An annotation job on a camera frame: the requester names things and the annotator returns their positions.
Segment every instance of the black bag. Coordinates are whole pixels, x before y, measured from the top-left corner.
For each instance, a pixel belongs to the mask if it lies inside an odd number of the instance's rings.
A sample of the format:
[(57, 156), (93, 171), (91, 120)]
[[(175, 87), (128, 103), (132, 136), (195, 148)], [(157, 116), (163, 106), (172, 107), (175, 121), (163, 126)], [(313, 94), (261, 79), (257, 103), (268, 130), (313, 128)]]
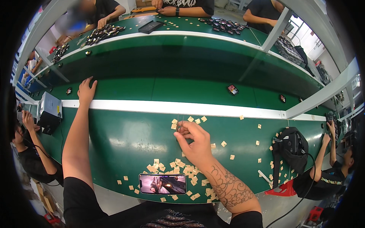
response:
[(308, 142), (296, 127), (286, 128), (277, 138), (280, 142), (272, 144), (274, 157), (273, 188), (278, 186), (280, 156), (297, 173), (303, 174), (308, 162)]

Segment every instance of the smartphone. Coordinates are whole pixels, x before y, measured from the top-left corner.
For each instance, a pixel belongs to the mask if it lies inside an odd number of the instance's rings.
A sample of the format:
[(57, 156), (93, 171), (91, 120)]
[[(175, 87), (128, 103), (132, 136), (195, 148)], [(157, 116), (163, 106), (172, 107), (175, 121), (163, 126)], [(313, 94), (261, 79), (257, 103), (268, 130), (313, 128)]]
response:
[(141, 193), (156, 195), (186, 194), (186, 176), (184, 174), (145, 174), (139, 175)]

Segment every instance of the person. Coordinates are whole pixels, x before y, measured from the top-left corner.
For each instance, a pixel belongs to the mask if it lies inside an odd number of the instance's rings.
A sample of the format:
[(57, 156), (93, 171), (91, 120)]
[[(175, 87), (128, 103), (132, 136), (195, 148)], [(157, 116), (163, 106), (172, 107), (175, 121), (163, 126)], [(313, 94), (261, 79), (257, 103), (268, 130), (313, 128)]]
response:
[(126, 9), (114, 0), (81, 0), (74, 7), (78, 11), (92, 12), (86, 19), (90, 26), (86, 27), (82, 33), (94, 28), (101, 29), (106, 24), (117, 22), (118, 17), (126, 12)]
[[(343, 165), (336, 160), (335, 123), (333, 120), (330, 122), (331, 124), (327, 122), (327, 125), (331, 132), (331, 138), (326, 133), (323, 136), (322, 147), (315, 160), (316, 172), (314, 173), (313, 167), (293, 181), (293, 188), (298, 197), (305, 197), (310, 200), (323, 200), (336, 194), (341, 190), (346, 176), (355, 168), (356, 149), (354, 146), (351, 146), (343, 156)], [(330, 151), (330, 165), (332, 168), (322, 171), (324, 153), (330, 140), (332, 141)]]
[(33, 116), (28, 111), (23, 111), (23, 124), (27, 131), (23, 133), (21, 126), (16, 126), (12, 142), (19, 153), (24, 170), (41, 183), (47, 184), (57, 180), (63, 186), (62, 166), (46, 153), (36, 133), (40, 127), (34, 124)]
[(151, 3), (165, 16), (208, 18), (214, 15), (214, 0), (152, 0)]
[[(64, 218), (68, 227), (260, 227), (260, 204), (250, 188), (229, 172), (211, 152), (210, 135), (194, 122), (178, 123), (174, 132), (186, 158), (208, 178), (223, 206), (232, 213), (224, 222), (212, 204), (168, 204), (147, 201), (128, 210), (108, 216), (95, 196), (89, 161), (90, 103), (97, 81), (92, 77), (79, 86), (79, 107), (63, 149)], [(186, 139), (193, 139), (188, 144)]]
[(283, 10), (284, 6), (275, 0), (252, 0), (247, 5), (243, 20), (249, 27), (269, 34)]

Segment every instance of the tattooed forearm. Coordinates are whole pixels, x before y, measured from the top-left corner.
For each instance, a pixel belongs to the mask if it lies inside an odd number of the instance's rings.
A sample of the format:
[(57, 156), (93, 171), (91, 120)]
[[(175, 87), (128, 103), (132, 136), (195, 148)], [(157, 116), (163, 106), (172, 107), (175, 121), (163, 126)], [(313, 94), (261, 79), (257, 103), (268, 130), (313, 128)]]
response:
[(253, 192), (247, 185), (226, 168), (223, 168), (223, 170), (217, 164), (214, 164), (211, 168), (209, 175), (214, 181), (210, 181), (210, 184), (227, 209), (231, 209), (254, 197)]

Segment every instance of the black cable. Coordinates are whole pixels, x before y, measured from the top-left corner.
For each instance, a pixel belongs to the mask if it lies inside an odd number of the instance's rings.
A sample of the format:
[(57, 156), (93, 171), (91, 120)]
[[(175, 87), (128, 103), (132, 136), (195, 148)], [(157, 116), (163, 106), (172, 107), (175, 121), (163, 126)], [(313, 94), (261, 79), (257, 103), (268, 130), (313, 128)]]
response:
[(275, 221), (273, 221), (272, 223), (270, 223), (266, 228), (268, 228), (269, 226), (271, 226), (272, 224), (274, 224), (275, 222), (277, 222), (278, 220), (284, 218), (286, 215), (288, 215), (290, 212), (292, 212), (302, 201), (303, 199), (307, 196), (307, 194), (309, 193), (309, 191), (311, 190), (312, 186), (313, 186), (313, 183), (314, 183), (314, 178), (316, 176), (316, 163), (314, 161), (314, 158), (311, 154), (307, 153), (313, 160), (313, 165), (314, 165), (314, 176), (313, 176), (313, 181), (311, 183), (311, 186), (309, 187), (306, 195), (299, 201), (299, 203), (297, 203), (297, 205), (295, 205), (290, 211), (288, 211), (285, 215), (281, 216), (280, 218), (276, 219)]

